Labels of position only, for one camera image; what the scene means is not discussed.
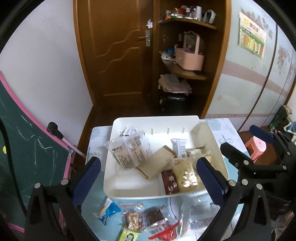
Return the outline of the clear bag yellow puffs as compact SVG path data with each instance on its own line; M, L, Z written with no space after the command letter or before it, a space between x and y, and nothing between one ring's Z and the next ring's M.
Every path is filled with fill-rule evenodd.
M172 168L180 192L196 192L202 189L201 179L191 158L175 158Z

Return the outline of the clear bag printed label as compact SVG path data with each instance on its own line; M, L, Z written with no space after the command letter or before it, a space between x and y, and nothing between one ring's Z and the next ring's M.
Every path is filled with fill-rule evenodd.
M125 170L146 163L152 155L151 145L144 131L106 141L104 146Z

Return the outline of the dark chocolate snack packet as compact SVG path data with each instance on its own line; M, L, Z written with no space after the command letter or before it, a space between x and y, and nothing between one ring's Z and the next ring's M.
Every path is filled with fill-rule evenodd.
M150 208L144 211L146 227L165 225L168 219L164 217L159 208Z

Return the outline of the green yellow snack packet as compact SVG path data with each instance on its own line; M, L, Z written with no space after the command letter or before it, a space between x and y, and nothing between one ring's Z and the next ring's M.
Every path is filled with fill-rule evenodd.
M136 241L140 232L123 228L119 237L119 241Z

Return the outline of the brown nut snack packet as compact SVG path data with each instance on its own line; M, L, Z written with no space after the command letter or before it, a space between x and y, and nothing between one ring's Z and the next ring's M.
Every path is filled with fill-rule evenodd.
M125 226L129 230L140 231L144 229L144 215L139 211L127 211L123 213Z

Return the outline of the red clear snack packet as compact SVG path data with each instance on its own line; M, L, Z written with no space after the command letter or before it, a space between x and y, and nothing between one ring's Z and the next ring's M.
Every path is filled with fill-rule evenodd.
M179 226L179 222L174 223L173 225L166 223L163 225L153 226L149 230L150 237L148 240L174 240L177 238L176 228Z

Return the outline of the wooden corner shelf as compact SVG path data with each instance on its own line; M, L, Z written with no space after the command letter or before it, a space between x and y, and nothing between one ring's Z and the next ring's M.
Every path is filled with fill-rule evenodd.
M159 22L159 49L168 54L160 59L168 71L180 78L205 81L211 71L205 67L218 27L198 20L171 18Z

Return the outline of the stack of pink cloths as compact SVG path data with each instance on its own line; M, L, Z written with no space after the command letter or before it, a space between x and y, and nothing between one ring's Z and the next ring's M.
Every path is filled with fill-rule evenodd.
M162 89L164 92L167 93L183 93L185 95L192 93L192 88L187 83L187 80L179 80L177 76L173 74L161 75L158 83L158 89Z

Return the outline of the brown wooden door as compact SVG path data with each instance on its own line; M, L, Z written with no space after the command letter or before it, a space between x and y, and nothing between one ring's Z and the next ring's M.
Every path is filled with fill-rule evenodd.
M153 1L74 1L74 28L96 111L143 116L152 110ZM151 46L145 46L145 31Z

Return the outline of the teal patterned tablecloth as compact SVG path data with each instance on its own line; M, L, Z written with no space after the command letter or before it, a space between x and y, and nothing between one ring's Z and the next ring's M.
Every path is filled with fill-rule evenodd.
M244 154L247 153L241 137L228 118L211 118L205 121L213 131L218 145L228 142ZM107 160L107 149L102 144L110 140L111 129L111 126L94 127L90 135L87 156L88 158L98 157L102 161L103 169ZM103 177L104 170L101 170L82 204L82 216L100 240L118 240L123 227L123 214L121 212L114 214L105 225L94 215L95 212L100 211L106 200L103 192ZM157 207L163 214L179 218L180 225L176 228L177 240L197 240L220 209L212 202L208 193L159 199L114 199L113 202L122 212L141 205L142 210Z

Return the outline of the dark red flower packet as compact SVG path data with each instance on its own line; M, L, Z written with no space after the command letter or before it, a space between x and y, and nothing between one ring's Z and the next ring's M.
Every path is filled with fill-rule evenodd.
M166 195L176 194L180 192L175 174L172 169L164 170L162 172L162 180Z

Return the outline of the green yellow wall poster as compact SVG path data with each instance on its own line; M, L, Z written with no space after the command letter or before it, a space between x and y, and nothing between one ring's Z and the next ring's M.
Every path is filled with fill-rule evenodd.
M267 33L242 12L239 13L239 46L263 59Z

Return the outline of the white plastic storage bin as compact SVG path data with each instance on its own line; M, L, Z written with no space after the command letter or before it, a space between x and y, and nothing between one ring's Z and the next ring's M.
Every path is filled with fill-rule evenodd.
M104 193L110 198L154 199L166 195L159 179L177 156L174 138L184 139L186 148L211 151L213 167L228 178L228 171L207 122L196 115L117 118L112 125Z

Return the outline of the blue white snack packet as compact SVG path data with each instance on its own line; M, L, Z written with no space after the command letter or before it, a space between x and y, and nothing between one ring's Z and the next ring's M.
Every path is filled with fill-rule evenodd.
M103 225L106 225L107 220L119 212L121 212L121 209L109 197L107 197L100 211L94 212L93 215L100 220Z

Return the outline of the pink plastic stool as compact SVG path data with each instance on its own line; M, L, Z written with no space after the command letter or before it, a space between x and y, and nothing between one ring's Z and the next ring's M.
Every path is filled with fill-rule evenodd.
M256 160L266 151L266 142L253 136L245 143L245 147L248 151L251 151L251 159L256 162Z

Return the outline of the green chalkboard pink frame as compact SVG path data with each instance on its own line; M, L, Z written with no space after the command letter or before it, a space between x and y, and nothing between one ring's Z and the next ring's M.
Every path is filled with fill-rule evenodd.
M56 185L70 176L74 150L30 114L3 77L1 121L9 137L16 183L27 207L36 183ZM23 232L26 218L17 199L6 151L1 141L1 214L12 230Z

